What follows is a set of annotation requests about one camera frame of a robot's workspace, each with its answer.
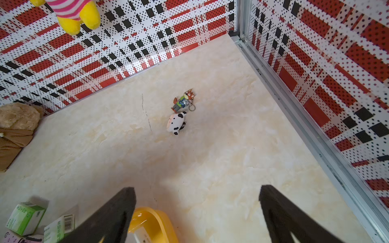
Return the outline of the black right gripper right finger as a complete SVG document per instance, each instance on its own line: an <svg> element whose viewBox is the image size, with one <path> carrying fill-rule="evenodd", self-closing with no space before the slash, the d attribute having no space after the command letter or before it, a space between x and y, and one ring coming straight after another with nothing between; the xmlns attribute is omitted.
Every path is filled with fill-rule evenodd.
<svg viewBox="0 0 389 243"><path fill-rule="evenodd" d="M273 243L342 242L272 185L261 187L259 202Z"/></svg>

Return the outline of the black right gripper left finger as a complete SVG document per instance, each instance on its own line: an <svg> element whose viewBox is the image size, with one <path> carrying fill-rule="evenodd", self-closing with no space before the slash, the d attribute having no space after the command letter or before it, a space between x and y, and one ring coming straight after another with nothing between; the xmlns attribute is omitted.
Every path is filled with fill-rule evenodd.
<svg viewBox="0 0 389 243"><path fill-rule="evenodd" d="M61 242L124 243L135 206L135 189L125 187Z"/></svg>

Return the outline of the yellow plastic storage tray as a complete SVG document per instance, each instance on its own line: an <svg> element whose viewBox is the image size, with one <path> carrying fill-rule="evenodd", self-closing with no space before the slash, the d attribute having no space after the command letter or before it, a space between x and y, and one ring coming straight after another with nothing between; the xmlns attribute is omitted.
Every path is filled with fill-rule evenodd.
<svg viewBox="0 0 389 243"><path fill-rule="evenodd" d="M178 243L166 213L149 207L136 208L130 222L127 243Z"/></svg>

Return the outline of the green tissue pack with barcode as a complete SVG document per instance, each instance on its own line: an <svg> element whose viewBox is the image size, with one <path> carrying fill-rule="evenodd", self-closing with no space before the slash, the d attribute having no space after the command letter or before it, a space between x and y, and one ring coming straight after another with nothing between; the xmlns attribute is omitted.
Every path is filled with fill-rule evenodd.
<svg viewBox="0 0 389 243"><path fill-rule="evenodd" d="M63 215L44 228L44 243L59 243L75 229L74 214Z"/></svg>

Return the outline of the green pocket tissue pack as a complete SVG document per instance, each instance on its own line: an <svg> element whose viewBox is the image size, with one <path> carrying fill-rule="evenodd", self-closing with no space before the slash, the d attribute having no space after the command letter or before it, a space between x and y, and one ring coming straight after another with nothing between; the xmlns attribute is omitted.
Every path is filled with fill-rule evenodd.
<svg viewBox="0 0 389 243"><path fill-rule="evenodd" d="M21 202L13 210L6 228L19 236L33 234L37 229L46 209L32 202Z"/></svg>

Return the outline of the pink cartoon tissue pack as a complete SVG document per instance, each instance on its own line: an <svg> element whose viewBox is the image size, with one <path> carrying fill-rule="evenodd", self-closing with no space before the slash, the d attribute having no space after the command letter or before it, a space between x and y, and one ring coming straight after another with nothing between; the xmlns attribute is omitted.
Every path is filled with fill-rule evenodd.
<svg viewBox="0 0 389 243"><path fill-rule="evenodd" d="M20 236L12 231L6 231L5 235L1 238L1 243L43 243L44 236L40 234L34 234L29 236Z"/></svg>

